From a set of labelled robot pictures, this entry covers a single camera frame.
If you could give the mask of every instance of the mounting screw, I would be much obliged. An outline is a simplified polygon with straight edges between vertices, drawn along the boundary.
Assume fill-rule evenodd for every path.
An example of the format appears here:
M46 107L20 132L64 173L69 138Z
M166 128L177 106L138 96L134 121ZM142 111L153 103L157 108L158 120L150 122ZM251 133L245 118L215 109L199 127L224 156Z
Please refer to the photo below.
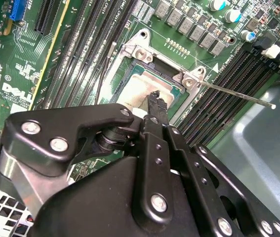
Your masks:
M23 132L32 135L37 134L41 131L40 125L35 122L25 122L21 125L21 129Z
M204 154L207 154L207 153L208 153L207 150L206 150L205 148L203 148L203 147L199 147L199 149L200 149L200 151L201 151L202 153L204 153Z
M130 116L129 111L126 110L126 109L122 109L122 110L120 110L120 112L121 112L123 115L125 115L125 116Z
M150 117L150 120L155 123L155 124L158 124L158 120L156 119L156 117Z
M174 132L175 134L179 134L179 131L177 130L176 127L173 127L171 130L173 130L173 132Z
M218 224L219 224L220 230L222 231L223 234L225 234L227 236L232 235L232 228L231 228L229 222L226 219L219 218L218 219Z
M64 152L68 149L69 144L62 138L54 138L50 141L50 146L56 152Z
M278 230L278 232L280 233L280 224L278 224L277 222L274 222L274 227L276 230Z
M267 223L267 221L262 221L261 224L262 224L264 231L266 231L266 233L268 233L270 235L273 234L272 227Z
M167 203L164 198L158 194L154 194L151 197L151 204L158 212L165 212L167 209Z

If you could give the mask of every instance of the green circuit board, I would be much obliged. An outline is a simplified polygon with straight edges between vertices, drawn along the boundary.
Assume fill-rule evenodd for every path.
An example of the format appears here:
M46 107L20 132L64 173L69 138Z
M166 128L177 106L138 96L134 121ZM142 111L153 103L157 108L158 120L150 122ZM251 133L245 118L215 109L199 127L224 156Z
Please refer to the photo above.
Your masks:
M208 0L59 0L51 8L51 29L45 32L38 29L38 19L45 14L40 10L47 1L23 1L26 4L21 19L12 20L10 15L17 2L22 1L0 0L0 135L4 120L11 113L93 104L109 39L115 40L117 46L108 70L122 46L139 30L147 29L151 48L187 71L204 66L204 80L209 83L215 82L244 45L240 38L243 30L254 32L257 38L269 34L280 42L280 0L231 0L219 11L211 11ZM168 5L163 17L157 13L161 2ZM230 9L240 10L238 22L226 22L225 14ZM172 25L170 17L175 10L180 12L180 20ZM189 33L181 33L179 28L186 18L194 27L202 28L203 36L211 35L214 42L220 42L222 51L213 53L213 46L202 43L202 38L190 39L194 27ZM105 76L101 103L118 99L119 88L134 72L136 63L139 62L134 58L124 57L113 77ZM152 74L180 88L169 108L169 118L176 115L174 124L180 124L206 88L183 108L189 98L185 88L156 70Z

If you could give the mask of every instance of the black ram slot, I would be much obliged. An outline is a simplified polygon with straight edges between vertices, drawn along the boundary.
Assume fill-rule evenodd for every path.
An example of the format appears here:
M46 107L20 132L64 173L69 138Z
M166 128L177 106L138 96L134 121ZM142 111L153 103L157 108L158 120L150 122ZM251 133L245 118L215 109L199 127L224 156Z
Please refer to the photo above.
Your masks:
M253 96L275 72L242 48L222 71L216 85ZM178 128L189 146L207 145L244 107L246 100L208 88Z
M35 24L36 32L43 36L51 32L60 3L61 0L43 0Z
M84 95L82 97L82 99L80 100L80 105L85 105L88 97L90 96L98 78L100 75L100 68L104 67L104 63L105 63L105 58L107 56L109 47L111 46L112 41L117 42L119 37L121 36L121 33L128 21L128 19L131 16L131 13L133 12L135 6L136 6L137 1L136 0L129 0L127 2L127 6L123 9L123 14L120 15L119 19L118 19L118 24L114 24L113 28L110 30L110 33L107 34L107 36L105 36L105 38L107 39L107 45L106 45L106 50L104 50L102 52L102 55L99 57L101 58L101 60L98 61L98 65L95 67L95 70L92 77L91 77L91 82L88 84L88 88L85 89Z
M99 3L99 1L90 0L84 0L81 3L80 10L74 23L74 28L70 32L69 39L67 40L67 44L63 50L62 58L58 63L56 73L53 75L51 85L44 100L43 107L46 109L55 107L55 101L58 99L60 94L60 88L62 88L65 84L66 71L64 68L69 69L70 67L71 59L73 59L73 56L79 46L79 42L84 35L83 32L93 15L91 13L94 12L96 2Z
M254 88L256 88L257 81L261 80L262 75L265 75L268 70L269 69L267 69L265 66L257 68L252 74L252 77L248 78L247 81L244 81L244 83L241 83L241 87L235 90L244 94L248 94L250 96L254 95L253 90L249 89L253 88L253 85ZM238 97L235 97L233 95L228 95L223 92L221 93L222 97L220 98L220 100L218 100L218 103L220 103L218 108L220 106L222 107L219 110L212 111L211 113L213 114L213 116L211 116L209 120L204 122L204 127L199 128L200 131L196 132L197 135L189 138L188 143L190 144L190 146L196 143L196 141L203 141L205 137L212 131L216 130L217 127L223 127L225 125L226 117L230 115L229 111L231 111L231 108L238 108L239 102L243 101L242 99L239 99Z

